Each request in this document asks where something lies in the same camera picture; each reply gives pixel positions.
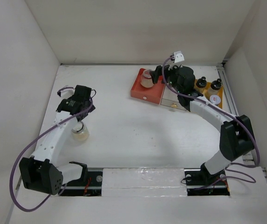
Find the brown-spice bottle black pump cap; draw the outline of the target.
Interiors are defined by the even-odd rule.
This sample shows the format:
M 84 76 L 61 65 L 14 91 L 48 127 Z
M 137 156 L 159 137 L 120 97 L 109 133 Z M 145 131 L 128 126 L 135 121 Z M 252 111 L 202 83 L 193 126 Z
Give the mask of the brown-spice bottle black pump cap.
M 201 77 L 196 82 L 196 86 L 200 89 L 204 89 L 206 85 L 207 85 L 206 77 Z

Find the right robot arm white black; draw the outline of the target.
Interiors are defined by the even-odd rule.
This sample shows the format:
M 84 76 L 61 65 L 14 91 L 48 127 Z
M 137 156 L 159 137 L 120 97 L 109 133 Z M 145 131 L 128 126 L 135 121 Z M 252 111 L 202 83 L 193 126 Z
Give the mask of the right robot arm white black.
M 149 74 L 154 84 L 161 77 L 166 87 L 177 94 L 182 107 L 201 116 L 220 133 L 218 152 L 201 165 L 200 172 L 191 180 L 203 185 L 217 183 L 216 177 L 234 165 L 236 159 L 258 149 L 250 119 L 227 113 L 212 101 L 222 88 L 220 78 L 208 83 L 206 77 L 197 79 L 190 67 L 169 65 L 158 66 Z

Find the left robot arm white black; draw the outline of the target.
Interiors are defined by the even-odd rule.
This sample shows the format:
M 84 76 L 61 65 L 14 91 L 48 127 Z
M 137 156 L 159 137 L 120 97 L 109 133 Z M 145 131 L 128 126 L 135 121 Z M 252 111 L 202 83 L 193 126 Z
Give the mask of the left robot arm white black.
M 53 129 L 29 158 L 21 159 L 19 169 L 26 189 L 56 195 L 66 183 L 74 181 L 83 185 L 87 182 L 86 164 L 71 161 L 58 167 L 56 163 L 72 129 L 95 109 L 91 92 L 91 88 L 77 85 L 74 94 L 58 105 Z

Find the dark sauce jar white lid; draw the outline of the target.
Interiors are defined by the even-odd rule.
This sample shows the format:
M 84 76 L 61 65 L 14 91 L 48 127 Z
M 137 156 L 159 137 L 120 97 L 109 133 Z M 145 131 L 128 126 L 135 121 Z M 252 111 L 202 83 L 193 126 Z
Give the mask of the dark sauce jar white lid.
M 219 105 L 221 103 L 221 98 L 218 95 L 211 95 L 209 101 L 214 105 Z

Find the white-powder bottle black pump cap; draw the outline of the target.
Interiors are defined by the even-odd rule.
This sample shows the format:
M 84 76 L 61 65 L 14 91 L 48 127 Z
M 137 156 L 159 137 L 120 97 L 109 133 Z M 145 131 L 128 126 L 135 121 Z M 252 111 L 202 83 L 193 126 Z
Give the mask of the white-powder bottle black pump cap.
M 221 86 L 222 80 L 220 78 L 212 81 L 209 90 L 205 93 L 206 97 L 210 98 L 211 95 L 215 95 L 215 93 L 221 88 Z

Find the large glass jar metal lid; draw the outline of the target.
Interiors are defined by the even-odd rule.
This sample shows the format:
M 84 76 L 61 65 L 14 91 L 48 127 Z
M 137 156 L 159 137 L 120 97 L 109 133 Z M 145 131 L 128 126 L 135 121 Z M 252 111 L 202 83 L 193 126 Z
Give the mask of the large glass jar metal lid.
M 82 121 L 78 122 L 72 129 L 72 136 L 77 141 L 85 141 L 88 139 L 89 131 Z

